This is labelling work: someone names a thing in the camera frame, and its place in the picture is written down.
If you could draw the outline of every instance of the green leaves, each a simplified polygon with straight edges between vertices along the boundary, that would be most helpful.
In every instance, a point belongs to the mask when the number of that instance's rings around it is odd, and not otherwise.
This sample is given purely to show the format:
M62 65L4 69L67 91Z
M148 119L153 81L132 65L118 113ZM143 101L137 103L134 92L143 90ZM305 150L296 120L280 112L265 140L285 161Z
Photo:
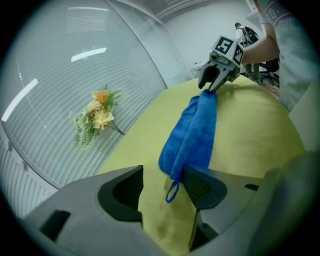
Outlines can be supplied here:
M118 100L121 97L121 90L110 91L108 89L108 84L105 84L104 90L110 92L108 100L103 103L104 108L100 104L98 107L86 108L82 113L70 113L69 118L73 121L76 128L76 133L74 135L74 144L78 147L82 147L84 150L88 150L91 144L94 142L96 136L99 136L100 130L94 127L93 121L94 117L97 117L97 113L104 112L105 115L111 112L114 106L118 105Z
M110 92L109 99L104 103L104 107L107 110L112 110L113 107L117 105L117 101L121 97L120 92L121 92L121 90L115 90L115 91Z

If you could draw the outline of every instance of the artificial flower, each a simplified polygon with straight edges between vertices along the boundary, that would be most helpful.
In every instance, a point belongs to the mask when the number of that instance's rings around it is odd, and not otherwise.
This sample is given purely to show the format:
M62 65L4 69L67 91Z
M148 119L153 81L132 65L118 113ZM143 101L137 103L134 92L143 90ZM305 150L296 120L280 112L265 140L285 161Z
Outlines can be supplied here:
M93 110L99 109L100 107L101 107L101 102L94 100L88 104L88 106L86 107L86 110L88 112L91 112Z
M97 91L94 91L93 93L91 93L92 98L94 98L94 100L97 100Z
M100 90L96 93L96 100L99 102L107 102L110 97L110 91L108 90Z
M113 119L115 119L115 117L112 115L111 112L108 112L107 117L106 117L106 121L109 123L109 122L111 122Z
M103 113L107 113L108 112L104 105L102 105L101 110L103 111Z
M102 110L95 113L92 123L95 129L99 129L100 127L100 129L103 130L104 126L108 123L108 117L106 113L104 113Z

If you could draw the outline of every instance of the person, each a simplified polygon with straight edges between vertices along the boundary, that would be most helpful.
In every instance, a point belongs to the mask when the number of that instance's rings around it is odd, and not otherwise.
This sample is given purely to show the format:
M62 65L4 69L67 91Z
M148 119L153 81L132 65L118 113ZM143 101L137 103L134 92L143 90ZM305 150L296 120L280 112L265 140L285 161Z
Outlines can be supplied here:
M250 46L259 40L257 33L248 26L242 26L239 22L235 24L235 40L243 47Z
M241 44L243 47L247 46L247 41L244 35L244 29L245 27L242 26L239 22L235 24L235 40Z
M242 47L248 47L258 41L259 37L254 32L254 30L247 26L242 26L239 22L235 24L235 40L242 45ZM247 63L245 65L245 73L248 78L254 79L254 76L259 74L259 65L253 65L253 74L252 74L252 64Z
M298 19L279 0L253 0L265 37L244 49L242 64L280 59L281 103L291 111L319 75L319 57Z

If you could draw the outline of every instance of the glass wall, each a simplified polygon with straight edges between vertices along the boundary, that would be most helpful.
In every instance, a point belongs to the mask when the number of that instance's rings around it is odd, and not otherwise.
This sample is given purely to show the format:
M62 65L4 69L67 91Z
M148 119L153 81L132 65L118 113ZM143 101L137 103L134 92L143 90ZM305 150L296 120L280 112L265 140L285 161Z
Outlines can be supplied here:
M0 188L16 216L23 218L57 191L37 182L30 170L22 170L0 139Z
M115 124L126 132L166 84L189 78L168 51L170 42L155 44L167 36L163 27L149 23L135 30L145 46L107 1L55 0L31 17L12 45L0 76L1 124L27 165L54 187L97 174L123 137L107 128L89 150L75 147L69 113L85 109L91 92L105 84L122 90L124 97L113 115ZM5 165L1 184L18 189L22 179L7 179L10 168L19 169ZM25 187L25 191L34 189L23 198L26 207L42 193L32 184ZM13 190L8 197L14 196ZM16 213L23 216L30 209Z
M109 0L129 24L168 87L193 78L167 29L149 15L117 0Z

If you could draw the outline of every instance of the yellow tablecloth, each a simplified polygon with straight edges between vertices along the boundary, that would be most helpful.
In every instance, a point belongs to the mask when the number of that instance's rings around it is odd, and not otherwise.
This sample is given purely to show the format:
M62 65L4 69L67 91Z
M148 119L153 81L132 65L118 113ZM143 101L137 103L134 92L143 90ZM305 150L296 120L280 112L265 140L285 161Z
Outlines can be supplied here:
M180 186L166 203L172 183L158 166L170 132L190 98L200 95L193 79L164 90L117 145L101 173L143 165L144 188L139 199L143 228L167 253L186 254L195 209ZM264 88L240 76L217 92L217 123L209 167L231 174L263 177L304 152L288 111Z

